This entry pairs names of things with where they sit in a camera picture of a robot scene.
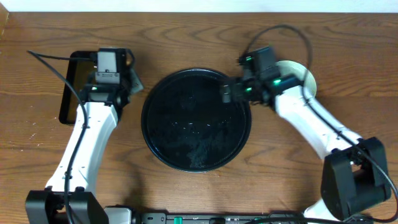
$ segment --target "black plate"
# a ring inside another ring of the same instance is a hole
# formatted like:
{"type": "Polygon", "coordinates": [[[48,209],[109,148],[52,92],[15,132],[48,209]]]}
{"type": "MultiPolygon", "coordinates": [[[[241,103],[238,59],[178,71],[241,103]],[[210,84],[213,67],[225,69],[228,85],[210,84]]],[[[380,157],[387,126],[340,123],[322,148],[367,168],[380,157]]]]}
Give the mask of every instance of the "black plate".
{"type": "Polygon", "coordinates": [[[151,151],[170,167],[189,172],[219,168],[248,140],[248,103],[224,104],[220,80],[206,69],[182,70],[164,78],[142,109],[142,133],[151,151]]]}

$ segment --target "black cable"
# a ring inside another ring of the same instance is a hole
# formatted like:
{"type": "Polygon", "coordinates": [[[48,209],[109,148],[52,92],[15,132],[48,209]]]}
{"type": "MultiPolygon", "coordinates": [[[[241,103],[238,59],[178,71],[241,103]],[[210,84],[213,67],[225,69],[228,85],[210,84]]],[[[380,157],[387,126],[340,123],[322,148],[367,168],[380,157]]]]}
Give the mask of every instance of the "black cable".
{"type": "Polygon", "coordinates": [[[43,58],[51,58],[51,59],[57,59],[57,60],[70,60],[70,61],[88,61],[88,62],[92,62],[92,59],[90,58],[66,58],[66,57],[56,57],[56,56],[51,56],[51,55],[44,55],[44,54],[39,54],[39,53],[35,53],[35,52],[31,52],[30,50],[28,50],[28,52],[30,54],[36,54],[36,56],[39,57],[43,57],[43,58]]]}
{"type": "Polygon", "coordinates": [[[388,218],[388,219],[378,219],[378,218],[373,218],[372,220],[374,222],[379,222],[379,223],[390,223],[390,222],[394,222],[397,220],[398,218],[398,190],[397,187],[395,186],[394,182],[391,180],[391,178],[386,174],[386,172],[377,164],[377,162],[371,157],[369,156],[365,151],[363,151],[359,146],[357,146],[353,141],[351,141],[349,138],[347,138],[344,134],[341,133],[341,131],[337,130],[329,121],[327,121],[321,114],[319,114],[313,107],[312,105],[309,103],[309,99],[305,96],[305,92],[304,92],[304,83],[307,80],[308,77],[308,73],[310,71],[311,68],[311,64],[312,64],[312,45],[311,42],[309,41],[309,39],[307,38],[307,36],[301,32],[301,30],[299,30],[298,28],[294,27],[294,26],[290,26],[287,24],[280,24],[280,25],[276,25],[273,27],[270,27],[268,29],[265,29],[263,31],[261,31],[260,33],[258,33],[253,39],[252,41],[249,43],[248,47],[246,48],[246,50],[244,51],[243,54],[246,54],[249,52],[250,48],[252,47],[252,45],[255,43],[255,41],[264,33],[273,30],[273,29],[290,29],[292,31],[294,31],[296,34],[298,34],[301,39],[304,41],[305,46],[307,48],[307,69],[304,72],[304,77],[303,77],[303,88],[301,89],[301,94],[303,97],[304,102],[306,103],[306,105],[313,111],[313,113],[319,118],[321,119],[330,129],[332,129],[339,137],[341,137],[342,139],[344,139],[348,144],[352,145],[359,153],[361,156],[363,156],[365,159],[367,159],[376,169],[377,171],[385,178],[385,180],[388,182],[388,184],[390,185],[394,196],[396,198],[396,202],[397,202],[397,209],[396,209],[396,213],[393,217],[388,218]]]}
{"type": "Polygon", "coordinates": [[[272,223],[272,222],[302,222],[302,223],[319,223],[319,224],[344,224],[345,222],[325,220],[321,218],[305,218],[305,217],[270,217],[260,218],[254,221],[247,222],[245,224],[261,224],[261,223],[272,223]]]}
{"type": "MultiPolygon", "coordinates": [[[[65,201],[65,210],[67,213],[67,217],[69,220],[70,224],[74,224],[73,221],[73,217],[72,217],[72,211],[71,208],[69,206],[69,180],[70,180],[70,173],[72,171],[72,165],[73,165],[73,161],[75,160],[76,154],[79,150],[79,146],[81,143],[81,140],[83,139],[83,136],[86,132],[87,129],[87,125],[88,125],[88,116],[87,116],[87,112],[85,109],[85,106],[83,104],[83,102],[81,101],[79,94],[76,92],[76,90],[73,88],[73,86],[68,82],[68,80],[66,80],[58,71],[56,71],[55,68],[53,68],[53,66],[51,66],[50,64],[48,64],[45,60],[41,59],[40,57],[44,57],[41,54],[37,54],[31,50],[27,51],[28,53],[30,53],[31,55],[33,55],[37,60],[39,60],[40,62],[42,62],[48,69],[51,70],[51,72],[53,72],[59,79],[61,79],[61,81],[63,81],[66,86],[70,89],[70,91],[76,96],[79,105],[81,106],[81,110],[83,111],[83,117],[84,117],[84,123],[83,126],[81,128],[81,133],[79,135],[79,138],[76,142],[76,146],[75,149],[72,152],[72,155],[70,156],[70,160],[69,160],[69,164],[68,164],[68,168],[67,171],[65,172],[65,186],[64,186],[64,195],[63,195],[63,199],[65,201]]],[[[53,59],[57,59],[56,57],[52,57],[52,56],[47,56],[45,55],[45,57],[47,58],[53,58],[53,59]]]]}

